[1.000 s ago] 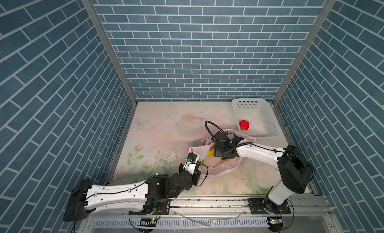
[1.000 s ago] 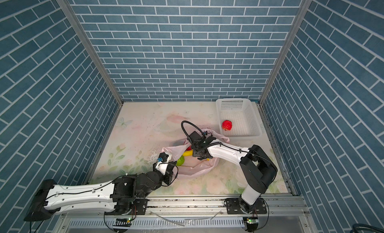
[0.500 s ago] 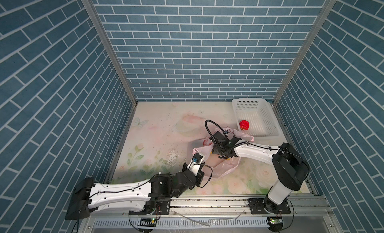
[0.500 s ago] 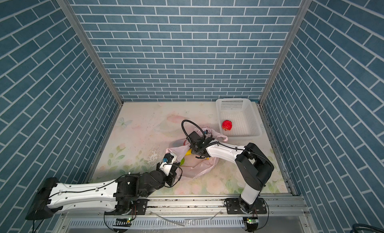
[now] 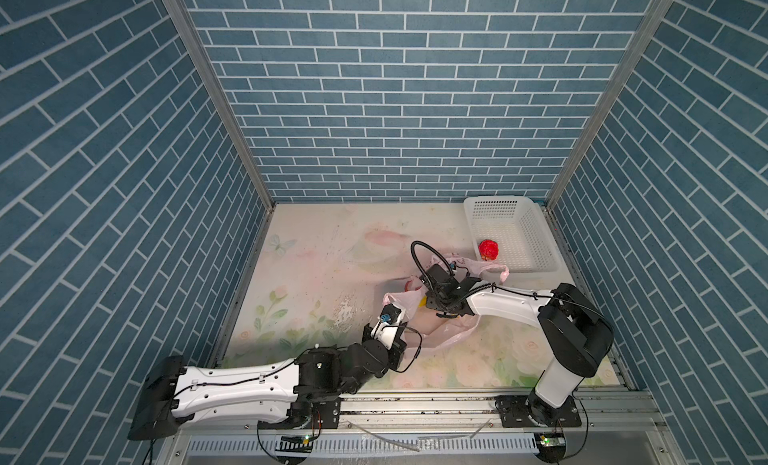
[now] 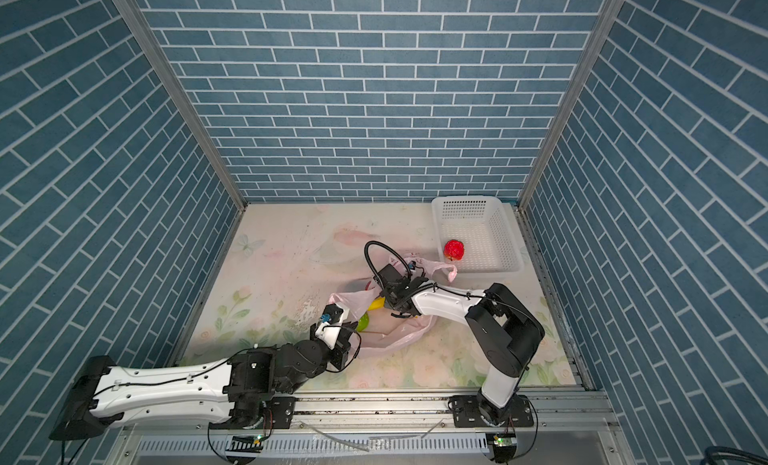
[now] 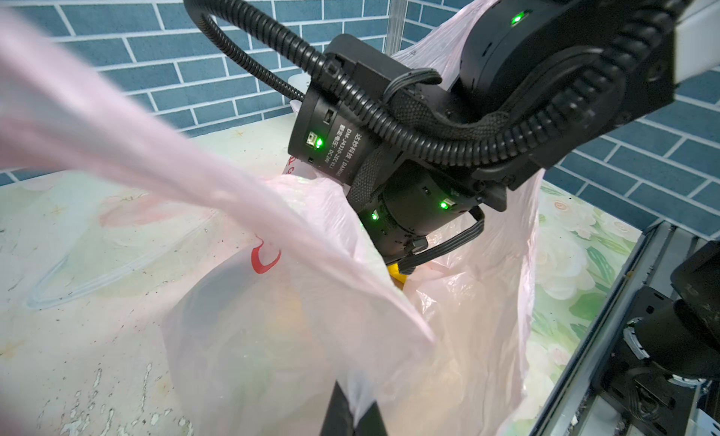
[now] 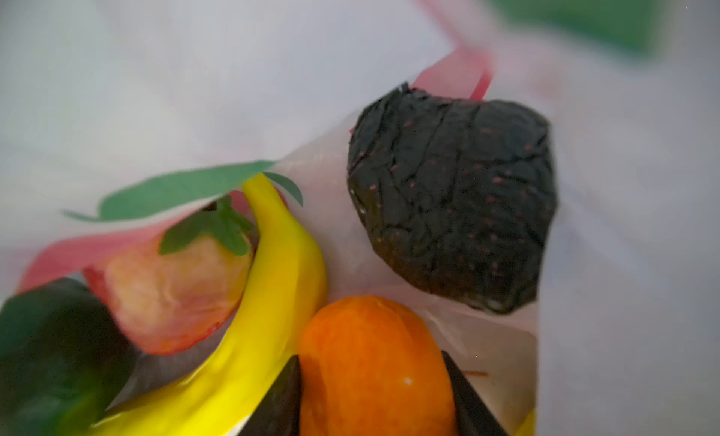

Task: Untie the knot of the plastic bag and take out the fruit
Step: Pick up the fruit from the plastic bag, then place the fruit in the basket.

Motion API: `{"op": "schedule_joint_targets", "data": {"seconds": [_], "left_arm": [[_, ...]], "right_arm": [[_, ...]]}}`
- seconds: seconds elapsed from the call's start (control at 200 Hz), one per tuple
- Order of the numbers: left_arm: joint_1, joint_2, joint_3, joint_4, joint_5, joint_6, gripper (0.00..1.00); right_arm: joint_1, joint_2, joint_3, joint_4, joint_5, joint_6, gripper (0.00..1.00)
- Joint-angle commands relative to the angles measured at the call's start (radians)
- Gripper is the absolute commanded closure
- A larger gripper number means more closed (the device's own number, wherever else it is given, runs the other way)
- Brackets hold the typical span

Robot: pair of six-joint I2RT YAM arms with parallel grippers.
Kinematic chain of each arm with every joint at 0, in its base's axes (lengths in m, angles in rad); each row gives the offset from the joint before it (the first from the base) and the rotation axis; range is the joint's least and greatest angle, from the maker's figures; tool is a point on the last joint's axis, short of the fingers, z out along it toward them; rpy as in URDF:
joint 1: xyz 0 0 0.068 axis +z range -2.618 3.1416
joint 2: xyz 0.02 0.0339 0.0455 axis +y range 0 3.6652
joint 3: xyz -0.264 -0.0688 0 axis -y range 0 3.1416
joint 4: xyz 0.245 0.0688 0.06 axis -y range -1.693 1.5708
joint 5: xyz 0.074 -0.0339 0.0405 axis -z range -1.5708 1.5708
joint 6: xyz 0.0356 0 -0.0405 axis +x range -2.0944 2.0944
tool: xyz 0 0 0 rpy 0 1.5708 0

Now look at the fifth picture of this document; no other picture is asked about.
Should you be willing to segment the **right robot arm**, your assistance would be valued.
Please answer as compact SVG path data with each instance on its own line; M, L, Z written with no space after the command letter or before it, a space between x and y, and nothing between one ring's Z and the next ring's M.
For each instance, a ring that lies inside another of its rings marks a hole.
M442 318L495 317L536 326L552 359L524 402L528 419L554 427L573 408L573 393L595 376L614 343L614 329L592 302L570 283L551 290L506 286L508 270L471 271L457 264L419 269L426 306Z

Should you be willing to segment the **white perforated plastic basket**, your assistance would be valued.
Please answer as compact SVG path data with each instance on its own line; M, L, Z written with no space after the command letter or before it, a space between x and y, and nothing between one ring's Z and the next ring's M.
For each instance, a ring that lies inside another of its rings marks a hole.
M499 244L496 260L517 274L547 274L565 269L563 257L542 208L522 196L471 197L463 202L474 253L483 261L478 244L485 239Z

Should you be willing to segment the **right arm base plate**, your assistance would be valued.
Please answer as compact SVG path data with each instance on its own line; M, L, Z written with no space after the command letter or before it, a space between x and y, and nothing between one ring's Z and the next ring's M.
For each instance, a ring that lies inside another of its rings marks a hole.
M573 396L560 407L553 407L535 393L501 395L495 399L495 407L504 428L579 428L582 419Z

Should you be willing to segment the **red apple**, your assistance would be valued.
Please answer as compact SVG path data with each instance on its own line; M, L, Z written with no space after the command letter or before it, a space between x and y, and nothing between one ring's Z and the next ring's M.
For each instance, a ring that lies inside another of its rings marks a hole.
M482 240L478 244L478 252L483 261L496 260L500 253L499 244L490 239Z

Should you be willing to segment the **pink plastic bag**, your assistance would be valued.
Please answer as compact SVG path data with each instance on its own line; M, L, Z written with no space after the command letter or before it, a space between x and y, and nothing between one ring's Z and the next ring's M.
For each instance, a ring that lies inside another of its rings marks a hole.
M400 339L414 349L437 350L452 345L477 327L469 293L484 285L502 285L510 275L503 264L476 261L456 254L434 253L419 273L383 286L382 311L369 335L390 349Z

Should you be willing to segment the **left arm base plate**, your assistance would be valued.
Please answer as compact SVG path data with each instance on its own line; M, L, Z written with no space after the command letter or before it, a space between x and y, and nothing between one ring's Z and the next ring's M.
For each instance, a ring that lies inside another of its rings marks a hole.
M278 420L267 422L258 421L258 427L266 430L292 430L319 428L337 429L339 423L341 400L324 402L297 401L287 404L286 411L278 413Z

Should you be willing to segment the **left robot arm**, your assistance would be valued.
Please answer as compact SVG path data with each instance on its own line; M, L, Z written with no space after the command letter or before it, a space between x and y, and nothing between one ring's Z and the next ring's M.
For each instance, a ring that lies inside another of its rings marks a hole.
M170 437L186 424L255 419L298 428L315 409L357 393L372 379L399 369L408 325L367 325L358 343L316 347L264 366L211 369L174 355L157 362L141 387L128 432L131 441Z

